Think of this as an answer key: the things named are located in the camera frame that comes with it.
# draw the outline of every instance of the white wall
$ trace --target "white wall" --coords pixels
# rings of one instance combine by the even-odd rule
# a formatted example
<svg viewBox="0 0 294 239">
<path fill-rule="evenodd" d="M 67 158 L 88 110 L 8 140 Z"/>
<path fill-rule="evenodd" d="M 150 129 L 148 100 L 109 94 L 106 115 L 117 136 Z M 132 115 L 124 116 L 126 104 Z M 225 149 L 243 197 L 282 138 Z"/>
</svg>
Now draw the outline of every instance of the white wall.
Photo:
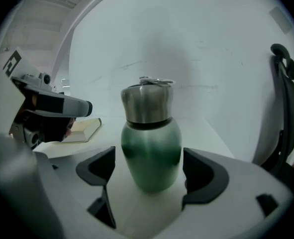
<svg viewBox="0 0 294 239">
<path fill-rule="evenodd" d="M 270 46 L 294 59 L 269 11 L 278 0 L 103 0 L 74 31 L 71 93 L 95 116 L 123 117 L 120 91 L 150 75 L 173 79 L 173 115 L 204 116 L 239 159 L 263 160 L 282 128 Z"/>
</svg>

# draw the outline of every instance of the green thermos bottle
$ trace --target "green thermos bottle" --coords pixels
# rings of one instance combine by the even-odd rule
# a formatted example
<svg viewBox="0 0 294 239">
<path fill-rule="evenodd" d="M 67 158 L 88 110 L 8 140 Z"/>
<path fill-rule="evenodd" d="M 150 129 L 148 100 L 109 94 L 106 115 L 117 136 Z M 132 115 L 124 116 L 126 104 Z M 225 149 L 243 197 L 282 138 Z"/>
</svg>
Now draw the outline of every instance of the green thermos bottle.
<svg viewBox="0 0 294 239">
<path fill-rule="evenodd" d="M 172 83 L 143 77 L 121 91 L 127 120 L 121 147 L 135 183 L 145 192 L 169 188 L 178 175 L 182 140 L 171 117 Z"/>
</svg>

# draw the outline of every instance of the white table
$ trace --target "white table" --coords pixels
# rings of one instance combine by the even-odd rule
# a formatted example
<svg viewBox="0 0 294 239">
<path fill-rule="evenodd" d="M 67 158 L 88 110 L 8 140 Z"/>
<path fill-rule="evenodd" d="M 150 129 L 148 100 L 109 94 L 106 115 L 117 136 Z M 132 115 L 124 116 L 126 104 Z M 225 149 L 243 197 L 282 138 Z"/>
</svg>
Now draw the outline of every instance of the white table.
<svg viewBox="0 0 294 239">
<path fill-rule="evenodd" d="M 109 202 L 116 221 L 117 231 L 131 238 L 150 238 L 181 212 L 182 197 L 186 194 L 185 176 L 180 162 L 179 175 L 173 186 L 154 195 L 147 195 L 135 185 L 120 145 L 125 118 L 102 117 L 102 126 L 86 143 L 43 143 L 35 151 L 49 158 L 80 153 L 90 149 L 116 146 L 116 167 L 107 185 Z M 224 142 L 206 122 L 178 119 L 183 147 L 197 148 L 233 157 Z"/>
</svg>

